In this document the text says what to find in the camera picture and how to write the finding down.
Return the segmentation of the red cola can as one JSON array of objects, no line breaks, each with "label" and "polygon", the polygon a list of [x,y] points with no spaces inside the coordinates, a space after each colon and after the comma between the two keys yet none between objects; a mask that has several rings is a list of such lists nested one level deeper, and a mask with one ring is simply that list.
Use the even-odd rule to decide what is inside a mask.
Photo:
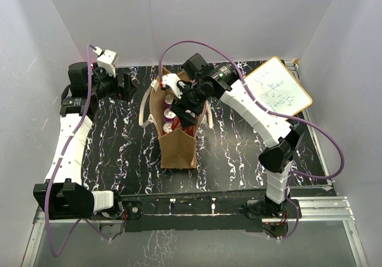
[{"label": "red cola can", "polygon": [[177,129],[178,127],[178,124],[173,121],[173,122],[166,122],[163,127],[162,127],[162,130],[163,130],[163,133],[164,134],[168,134],[172,131],[174,131],[175,129]]},{"label": "red cola can", "polygon": [[176,116],[174,118],[174,120],[172,121],[172,124],[171,124],[171,130],[175,131],[176,129],[181,129],[182,131],[184,131],[186,134],[188,134],[191,137],[194,136],[194,126],[184,127],[181,124],[181,121],[180,121],[178,116]]}]

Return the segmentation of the purple Fanta can back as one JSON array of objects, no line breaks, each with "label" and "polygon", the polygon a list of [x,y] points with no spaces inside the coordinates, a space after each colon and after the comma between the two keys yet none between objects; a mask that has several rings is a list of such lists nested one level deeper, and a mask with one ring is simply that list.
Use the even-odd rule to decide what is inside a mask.
[{"label": "purple Fanta can back", "polygon": [[170,109],[170,108],[166,108],[164,110],[164,121],[165,122],[173,122],[174,119],[176,118],[176,114]]}]

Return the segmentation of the purple fanta can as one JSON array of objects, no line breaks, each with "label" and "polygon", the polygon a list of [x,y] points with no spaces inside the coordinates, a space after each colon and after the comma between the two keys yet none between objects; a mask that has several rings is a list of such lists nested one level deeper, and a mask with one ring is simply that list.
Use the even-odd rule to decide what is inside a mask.
[{"label": "purple fanta can", "polygon": [[166,108],[164,110],[164,121],[165,122],[173,122],[174,119],[176,118],[176,114],[170,109],[170,108]]},{"label": "purple fanta can", "polygon": [[163,101],[163,103],[164,103],[164,107],[165,107],[165,109],[168,109],[168,108],[171,107],[171,105],[172,105],[174,99],[175,99],[175,95],[173,95],[173,94],[167,94],[167,95],[164,97],[164,101]]}]

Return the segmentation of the red cola can front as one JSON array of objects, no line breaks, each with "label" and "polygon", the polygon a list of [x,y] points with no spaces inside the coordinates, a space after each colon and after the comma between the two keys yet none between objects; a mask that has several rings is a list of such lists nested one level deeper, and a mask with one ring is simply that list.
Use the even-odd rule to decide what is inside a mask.
[{"label": "red cola can front", "polygon": [[164,134],[168,134],[172,131],[174,131],[175,129],[177,129],[178,127],[178,124],[173,121],[173,122],[166,122],[163,127],[162,127],[162,130],[163,130],[163,133]]}]

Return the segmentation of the brown canvas tote bag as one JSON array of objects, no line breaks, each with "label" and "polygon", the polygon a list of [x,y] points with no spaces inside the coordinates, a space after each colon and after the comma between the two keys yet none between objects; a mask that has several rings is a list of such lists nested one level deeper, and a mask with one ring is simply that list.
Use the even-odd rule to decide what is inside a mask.
[{"label": "brown canvas tote bag", "polygon": [[203,123],[213,128],[210,105],[208,102],[204,104],[191,136],[180,129],[165,134],[163,132],[164,98],[169,94],[172,94],[171,90],[160,88],[159,77],[154,78],[141,100],[138,124],[141,127],[147,127],[150,124],[155,126],[161,150],[161,168],[196,168],[196,133]]}]

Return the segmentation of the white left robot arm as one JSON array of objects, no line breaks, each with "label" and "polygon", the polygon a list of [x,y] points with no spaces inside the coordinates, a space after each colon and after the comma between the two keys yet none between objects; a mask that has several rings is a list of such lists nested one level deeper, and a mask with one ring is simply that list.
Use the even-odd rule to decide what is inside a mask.
[{"label": "white left robot arm", "polygon": [[122,68],[110,76],[97,63],[77,62],[68,67],[69,85],[61,95],[60,134],[53,162],[43,183],[33,188],[33,196],[50,220],[89,219],[104,212],[118,218],[123,203],[113,190],[89,191],[82,183],[82,159],[88,133],[99,100],[111,97],[128,102],[136,87],[131,74]]}]

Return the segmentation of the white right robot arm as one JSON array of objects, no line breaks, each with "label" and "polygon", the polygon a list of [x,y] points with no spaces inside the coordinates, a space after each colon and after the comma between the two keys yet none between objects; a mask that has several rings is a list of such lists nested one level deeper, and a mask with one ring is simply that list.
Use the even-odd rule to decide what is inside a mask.
[{"label": "white right robot arm", "polygon": [[289,173],[294,151],[298,148],[304,128],[268,114],[259,102],[250,97],[248,84],[234,63],[217,67],[208,64],[196,53],[183,65],[190,81],[169,73],[162,77],[163,86],[175,95],[171,110],[180,119],[181,126],[196,125],[206,101],[215,97],[230,106],[260,135],[266,149],[258,160],[267,171],[266,210],[273,217],[287,211]]}]

